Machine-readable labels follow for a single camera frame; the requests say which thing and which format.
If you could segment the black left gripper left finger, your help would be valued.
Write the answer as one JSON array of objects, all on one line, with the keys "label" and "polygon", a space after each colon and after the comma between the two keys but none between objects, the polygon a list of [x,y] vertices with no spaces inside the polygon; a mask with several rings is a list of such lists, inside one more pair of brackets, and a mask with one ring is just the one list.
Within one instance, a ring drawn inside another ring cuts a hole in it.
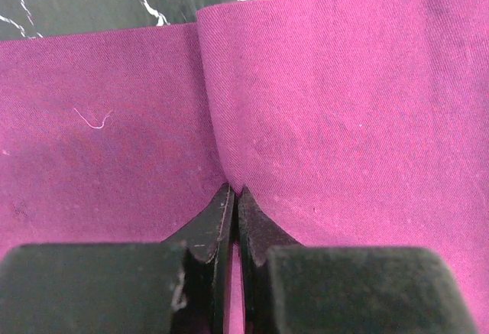
[{"label": "black left gripper left finger", "polygon": [[158,243],[29,244],[1,262],[3,333],[226,333],[235,194]]}]

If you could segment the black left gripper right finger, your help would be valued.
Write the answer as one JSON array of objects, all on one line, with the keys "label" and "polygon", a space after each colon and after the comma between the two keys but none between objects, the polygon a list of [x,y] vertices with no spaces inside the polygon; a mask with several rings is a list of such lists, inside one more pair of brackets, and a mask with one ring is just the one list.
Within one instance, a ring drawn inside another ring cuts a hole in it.
[{"label": "black left gripper right finger", "polygon": [[248,333],[475,333],[446,263],[414,247],[306,247],[237,206]]}]

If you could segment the purple cloth drape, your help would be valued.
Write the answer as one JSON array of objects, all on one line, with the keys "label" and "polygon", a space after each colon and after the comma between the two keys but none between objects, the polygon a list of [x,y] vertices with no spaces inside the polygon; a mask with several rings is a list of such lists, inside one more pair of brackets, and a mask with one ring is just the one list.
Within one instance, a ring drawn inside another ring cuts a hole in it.
[{"label": "purple cloth drape", "polygon": [[1,250],[151,242],[229,182],[310,245],[418,245],[488,331],[488,0],[250,0],[1,44]]}]

